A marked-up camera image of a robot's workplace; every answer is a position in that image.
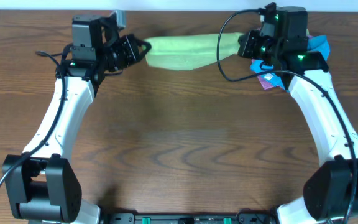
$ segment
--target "green connector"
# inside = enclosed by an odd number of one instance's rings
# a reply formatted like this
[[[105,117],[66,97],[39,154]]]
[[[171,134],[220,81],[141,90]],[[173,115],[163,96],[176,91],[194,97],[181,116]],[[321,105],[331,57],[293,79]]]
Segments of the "green connector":
[[[150,224],[151,222],[152,220],[149,217],[142,218],[142,224]]]
[[[231,224],[231,218],[223,218],[223,224]]]

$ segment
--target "wire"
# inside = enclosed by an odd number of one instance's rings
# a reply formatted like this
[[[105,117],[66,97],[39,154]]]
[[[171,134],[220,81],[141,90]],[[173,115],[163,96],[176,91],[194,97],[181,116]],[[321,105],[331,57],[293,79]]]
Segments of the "wire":
[[[221,45],[221,36],[222,36],[222,33],[223,33],[223,29],[226,27],[227,23],[228,23],[231,19],[233,19],[233,17],[235,17],[236,15],[243,14],[243,13],[247,13],[247,12],[256,12],[256,13],[258,13],[259,11],[260,11],[259,9],[246,9],[246,10],[237,11],[237,12],[235,12],[233,15],[231,15],[231,16],[224,22],[224,24],[222,25],[221,30],[219,31],[218,44],[217,44],[217,46],[216,46],[216,62],[218,63],[219,71],[222,73],[223,77],[224,77],[227,81],[230,81],[230,82],[238,82],[238,81],[241,81],[241,80],[246,80],[246,79],[251,78],[251,77],[242,77],[242,78],[237,78],[237,79],[231,79],[231,78],[227,77],[226,74],[223,72],[223,69],[222,69],[222,66],[221,66],[221,60],[219,59],[219,46]]]
[[[48,57],[45,54],[41,54],[39,50],[36,51],[35,54],[38,56],[41,56],[41,57]],[[57,56],[61,56],[62,54],[63,54],[63,52],[60,52],[60,53],[56,53],[56,54],[50,54],[50,56],[57,57]]]
[[[60,64],[54,59],[54,57],[52,55],[50,55],[50,54],[48,54],[46,52],[38,51],[37,55],[38,54],[41,54],[44,57],[49,57],[56,64],[57,69],[58,69],[58,71],[60,73],[60,78],[62,79],[62,97],[60,98],[60,104],[59,104],[55,119],[53,120],[53,123],[52,123],[48,133],[45,135],[44,139],[41,140],[40,144],[37,147],[35,147],[33,150],[31,150],[30,152],[28,152],[26,154],[23,154],[22,157],[18,161],[16,161],[16,163],[13,164],[13,166],[11,166],[6,171],[6,173],[0,179],[0,188],[1,188],[2,184],[4,183],[4,181],[6,180],[6,178],[9,176],[9,174],[11,174],[11,172],[14,171],[14,169],[19,167],[24,161],[26,161],[30,156],[32,156],[39,149],[41,149],[42,146],[45,145],[45,143],[48,141],[49,137],[52,135],[53,130],[55,129],[56,124],[58,123],[59,117],[60,117],[60,115],[62,113],[62,110],[63,110],[63,105],[64,105],[65,98],[66,98],[66,91],[65,91],[66,90],[66,81],[65,81],[65,78],[64,78],[64,74],[61,72],[62,70],[61,70]]]
[[[120,72],[116,72],[116,73],[105,73],[104,76],[116,76],[116,75],[121,75],[124,72],[124,69],[121,69]]]
[[[64,60],[66,60],[68,53],[71,52],[71,47],[73,46],[73,43],[69,43],[67,44],[64,48],[63,48],[63,52],[62,52],[62,59],[60,59],[60,63],[62,63]]]
[[[314,87],[316,87],[325,98],[327,98],[329,104],[332,106],[335,115],[338,118],[339,123],[341,124],[341,127],[343,129],[343,132],[345,134],[346,137],[346,141],[347,141],[347,146],[349,147],[350,153],[351,153],[351,159],[352,159],[352,179],[351,179],[351,196],[350,196],[350,200],[349,200],[349,205],[347,206],[347,211],[345,213],[344,219],[343,219],[343,224],[346,224],[347,221],[349,220],[350,214],[352,212],[352,207],[353,207],[353,202],[354,199],[356,197],[356,190],[357,190],[357,161],[356,161],[356,153],[354,152],[354,148],[353,148],[353,143],[352,143],[352,139],[350,137],[350,134],[346,128],[345,122],[342,119],[341,114],[339,113],[338,109],[336,108],[335,103],[333,102],[333,100],[331,99],[331,97],[329,96],[328,92],[325,91],[321,86],[319,86],[317,83],[315,83],[313,80],[311,80],[310,78],[297,74],[295,72],[289,71],[289,70],[267,70],[267,71],[263,71],[263,72],[259,72],[253,75],[249,75],[246,77],[242,77],[242,78],[236,78],[236,79],[232,79],[229,78],[224,72],[223,69],[221,67],[221,63],[220,63],[220,59],[219,59],[219,45],[220,45],[220,41],[221,41],[221,36],[223,33],[223,29],[224,27],[227,25],[227,23],[236,15],[238,14],[242,14],[242,13],[246,13],[246,12],[260,12],[260,10],[258,9],[246,9],[246,10],[241,10],[241,11],[237,11],[235,12],[233,15],[231,15],[222,25],[221,30],[219,31],[219,35],[218,35],[218,43],[217,43],[217,47],[216,47],[216,62],[218,64],[218,68],[219,71],[221,72],[222,76],[230,82],[238,82],[238,81],[242,81],[242,80],[247,80],[250,78],[254,78],[254,77],[258,77],[260,75],[265,75],[268,73],[287,73],[290,75],[294,75],[297,76],[299,78],[302,78],[303,80],[309,82],[310,84],[312,84]]]

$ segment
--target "cloth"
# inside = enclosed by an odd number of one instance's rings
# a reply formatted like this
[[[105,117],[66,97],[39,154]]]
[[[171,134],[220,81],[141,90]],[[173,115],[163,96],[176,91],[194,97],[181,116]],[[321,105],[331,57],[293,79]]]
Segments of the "cloth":
[[[308,42],[308,50],[309,51],[319,51],[323,55],[324,59],[327,60],[330,48],[327,41],[327,37],[325,35],[317,36],[317,37],[311,37]],[[253,60],[252,65],[250,66],[250,69],[254,71],[255,73],[262,72],[260,69],[260,64],[262,63],[261,60]],[[273,69],[272,66],[262,66],[264,69]],[[284,89],[283,82],[281,81],[281,78],[276,76],[274,73],[269,73],[266,75],[261,75],[258,77],[260,84],[262,87],[266,90],[269,88],[273,88],[276,86],[279,86]]]
[[[236,54],[241,33],[222,34],[219,58]],[[152,48],[146,55],[147,64],[169,70],[193,70],[216,63],[217,34],[145,39]]]

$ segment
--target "tabletop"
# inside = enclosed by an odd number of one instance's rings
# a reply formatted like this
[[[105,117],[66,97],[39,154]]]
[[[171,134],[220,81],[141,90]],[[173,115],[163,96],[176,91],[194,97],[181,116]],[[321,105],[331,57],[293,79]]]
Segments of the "tabletop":
[[[22,152],[52,99],[55,66],[34,51],[60,52],[72,41],[71,18],[78,13],[0,11],[0,178],[4,158]],[[140,39],[218,33],[230,14],[127,12],[122,33]],[[226,32],[259,25],[257,16],[239,16]],[[308,28],[327,35],[334,87],[358,133],[358,13],[312,12]],[[222,61],[232,77],[251,74],[249,65],[235,55]],[[177,72],[142,61],[103,81],[71,165],[83,198],[106,210],[236,213],[301,196],[318,156],[301,110],[285,91],[263,90],[257,79],[227,82],[216,64]],[[0,223],[15,222],[22,223],[13,219],[3,186]]]

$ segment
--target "green towel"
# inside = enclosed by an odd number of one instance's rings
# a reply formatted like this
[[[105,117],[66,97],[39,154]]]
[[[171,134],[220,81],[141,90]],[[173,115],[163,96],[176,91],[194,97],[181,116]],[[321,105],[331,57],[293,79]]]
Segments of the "green towel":
[[[241,33],[222,34],[219,58],[236,54]],[[217,34],[179,37],[152,37],[145,41],[152,48],[146,55],[148,65],[169,70],[193,70],[216,62]]]

